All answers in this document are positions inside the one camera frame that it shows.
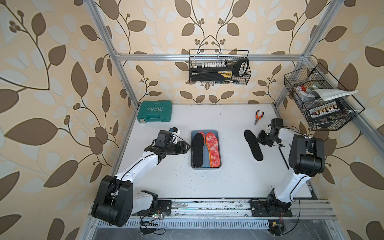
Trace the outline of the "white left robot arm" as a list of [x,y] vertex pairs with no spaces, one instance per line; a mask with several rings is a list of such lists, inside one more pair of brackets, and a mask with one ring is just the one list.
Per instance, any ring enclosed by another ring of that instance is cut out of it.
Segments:
[[158,137],[130,167],[115,176],[107,175],[102,179],[92,207],[92,217],[122,227],[133,214],[141,211],[156,213],[158,195],[143,190],[134,196],[135,184],[166,156],[183,155],[190,148],[191,145],[180,138],[178,128],[159,131]]

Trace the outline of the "black insole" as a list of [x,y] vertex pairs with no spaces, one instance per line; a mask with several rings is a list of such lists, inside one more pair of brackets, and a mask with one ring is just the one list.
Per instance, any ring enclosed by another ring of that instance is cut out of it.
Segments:
[[255,160],[262,161],[264,159],[264,156],[261,151],[257,137],[250,130],[244,131],[244,137],[251,149],[252,155],[255,158]]
[[204,143],[202,136],[197,133],[192,139],[192,165],[200,168],[204,162]]

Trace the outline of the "red insole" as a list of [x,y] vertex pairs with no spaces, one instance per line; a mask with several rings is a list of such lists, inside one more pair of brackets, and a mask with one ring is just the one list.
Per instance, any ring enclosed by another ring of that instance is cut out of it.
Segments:
[[219,141],[214,133],[206,134],[206,146],[209,151],[209,163],[211,168],[219,168],[221,165]]
[[199,132],[199,134],[202,136],[203,143],[205,144],[206,143],[206,135],[205,135],[205,133]]

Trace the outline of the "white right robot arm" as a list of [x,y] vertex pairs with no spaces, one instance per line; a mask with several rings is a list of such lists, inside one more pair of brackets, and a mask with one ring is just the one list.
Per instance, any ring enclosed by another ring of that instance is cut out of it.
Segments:
[[267,129],[259,133],[258,141],[269,147],[282,141],[291,146],[288,172],[281,184],[270,192],[265,203],[267,210],[285,212],[293,203],[298,190],[312,177],[324,171],[324,140],[287,129],[283,125],[283,119],[274,118]]

